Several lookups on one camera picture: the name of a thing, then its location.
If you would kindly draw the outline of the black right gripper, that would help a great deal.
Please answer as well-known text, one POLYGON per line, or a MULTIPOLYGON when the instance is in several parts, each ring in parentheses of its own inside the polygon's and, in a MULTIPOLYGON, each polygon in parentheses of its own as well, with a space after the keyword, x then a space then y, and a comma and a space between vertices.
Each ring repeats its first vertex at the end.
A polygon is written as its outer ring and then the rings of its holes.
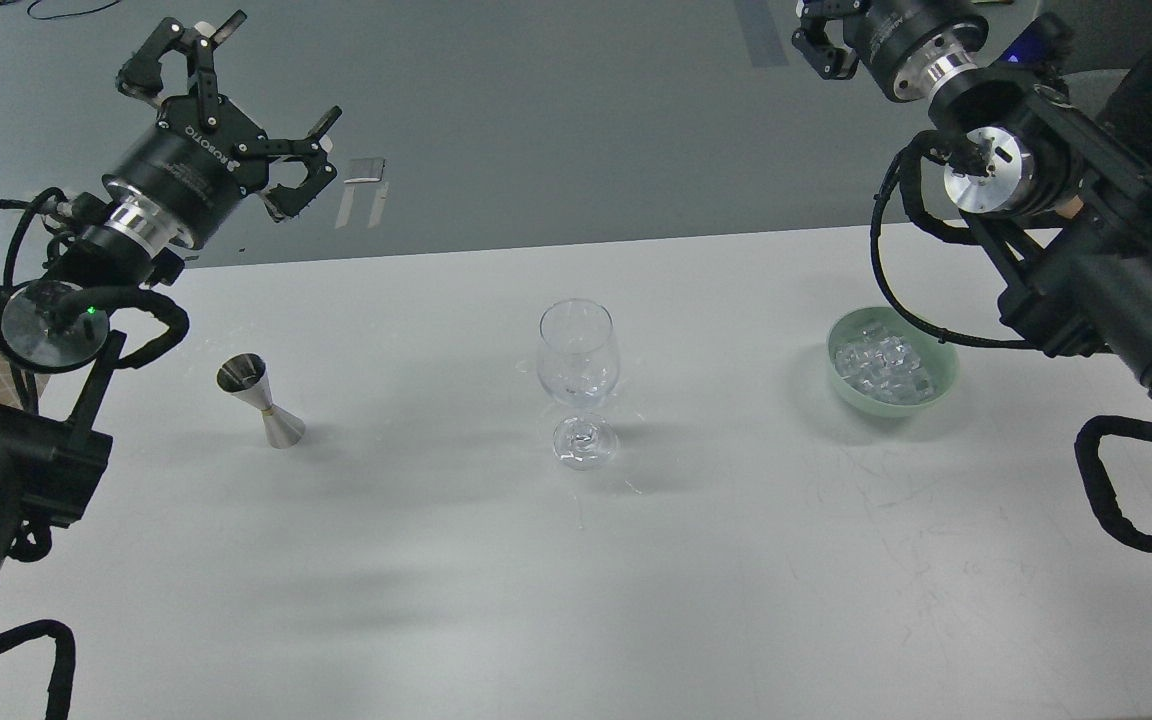
POLYGON ((947 55, 983 50, 988 20, 969 1, 797 1, 791 47, 823 79, 851 79, 861 65, 892 103, 931 94, 929 70, 947 55), (846 45, 829 37, 842 20, 846 45))

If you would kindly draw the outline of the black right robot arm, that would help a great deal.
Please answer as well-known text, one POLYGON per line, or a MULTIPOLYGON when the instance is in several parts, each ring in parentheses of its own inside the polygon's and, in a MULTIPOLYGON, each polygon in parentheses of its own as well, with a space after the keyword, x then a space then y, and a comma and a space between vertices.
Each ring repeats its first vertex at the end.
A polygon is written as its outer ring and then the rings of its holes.
MULTIPOLYGON (((870 215, 870 265, 892 309, 941 343, 1115 355, 1152 400, 1152 168, 1069 99, 1069 24, 1039 14, 980 65, 988 24, 969 1, 805 1, 797 17, 791 44, 819 77, 864 67, 892 103, 929 101, 932 128, 893 156, 870 215), (986 252, 1014 340, 952 332, 901 305, 881 264, 893 194, 922 232, 986 252)), ((1152 553, 1152 536, 1120 509, 1100 457, 1107 437, 1152 444, 1152 420, 1093 416, 1074 444, 1098 524, 1152 553)))

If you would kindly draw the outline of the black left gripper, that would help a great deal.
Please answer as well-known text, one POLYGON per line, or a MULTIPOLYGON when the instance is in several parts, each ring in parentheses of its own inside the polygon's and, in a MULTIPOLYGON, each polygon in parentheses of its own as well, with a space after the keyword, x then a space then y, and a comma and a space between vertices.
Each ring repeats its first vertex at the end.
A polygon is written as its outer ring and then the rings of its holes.
POLYGON ((120 94, 159 113, 103 183, 119 199, 134 191, 168 211, 183 227, 173 242, 184 249, 205 247, 247 195, 260 197, 275 223, 287 222, 338 179, 326 132, 342 118, 339 106, 303 138, 268 138, 228 97, 220 99, 214 54, 247 18, 243 10, 220 26, 162 18, 116 73, 120 94), (187 94, 166 99, 162 59, 172 53, 185 59, 187 94), (271 168, 287 164, 303 169, 298 184, 271 182, 271 168))

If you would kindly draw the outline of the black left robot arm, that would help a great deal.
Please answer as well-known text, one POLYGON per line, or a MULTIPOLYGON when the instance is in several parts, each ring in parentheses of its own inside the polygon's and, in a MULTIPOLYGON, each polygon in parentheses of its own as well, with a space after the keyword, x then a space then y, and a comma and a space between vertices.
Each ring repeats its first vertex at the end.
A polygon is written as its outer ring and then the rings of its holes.
MULTIPOLYGON (((238 204, 259 199, 275 222, 298 217, 338 169, 329 108, 302 138, 274 138, 223 91, 215 51, 247 22, 161 18, 116 73, 120 94, 156 122, 103 179, 104 196, 47 187, 0 199, 0 571, 50 555, 52 532, 82 520, 113 452, 93 427, 119 370, 156 363, 189 331, 159 291, 238 204)), ((41 619, 0 632, 0 655, 54 644, 44 715, 70 712, 76 637, 41 619)))

